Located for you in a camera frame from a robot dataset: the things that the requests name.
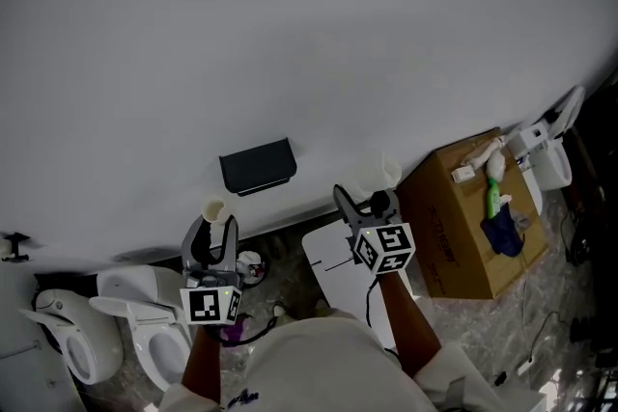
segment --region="logo on shirt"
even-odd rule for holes
[[[231,409],[237,403],[239,403],[240,405],[246,405],[247,403],[251,403],[252,401],[257,400],[259,397],[259,393],[250,394],[249,391],[245,388],[240,392],[240,395],[230,400],[230,403],[228,403],[228,409]]]

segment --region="white shirt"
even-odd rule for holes
[[[256,343],[243,387],[225,405],[238,412],[504,410],[456,345],[443,347],[412,380],[367,325],[341,317],[305,319],[270,331]],[[159,412],[219,410],[180,384],[167,390],[159,407]]]

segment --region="blue cloth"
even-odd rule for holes
[[[496,254],[515,258],[523,249],[523,240],[515,228],[508,203],[491,220],[485,218],[481,228]]]

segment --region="tiled floor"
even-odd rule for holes
[[[418,264],[408,268],[418,304],[440,339],[458,342],[480,372],[490,382],[502,371],[515,376],[514,370],[530,353],[530,345],[551,311],[571,321],[575,316],[593,314],[592,273],[588,263],[574,268],[566,263],[560,225],[567,214],[559,192],[545,196],[544,224],[549,251],[524,278],[494,301],[431,299]],[[245,336],[259,331],[270,318],[270,306],[284,301],[299,317],[309,316],[322,292],[301,247],[302,237],[336,215],[298,224],[278,233],[244,242],[242,247],[259,251],[271,259],[270,272],[258,287],[246,290],[240,311],[251,317],[245,322]],[[567,240],[572,225],[564,225]],[[121,321],[127,352],[119,373],[105,383],[87,387],[93,410],[142,411],[153,402],[158,405],[161,392],[141,371],[132,350],[130,334]],[[568,410],[573,397],[586,396],[592,385],[589,375],[591,355],[587,344],[569,343],[568,328],[552,316],[541,335],[534,356],[536,364],[522,378],[510,377],[534,390],[549,392],[552,410]],[[232,396],[242,378],[249,345],[224,349],[221,355],[223,403]]]

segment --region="toilet tank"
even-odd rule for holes
[[[97,275],[97,291],[102,297],[151,302],[183,308],[183,275],[159,266],[120,266]]]

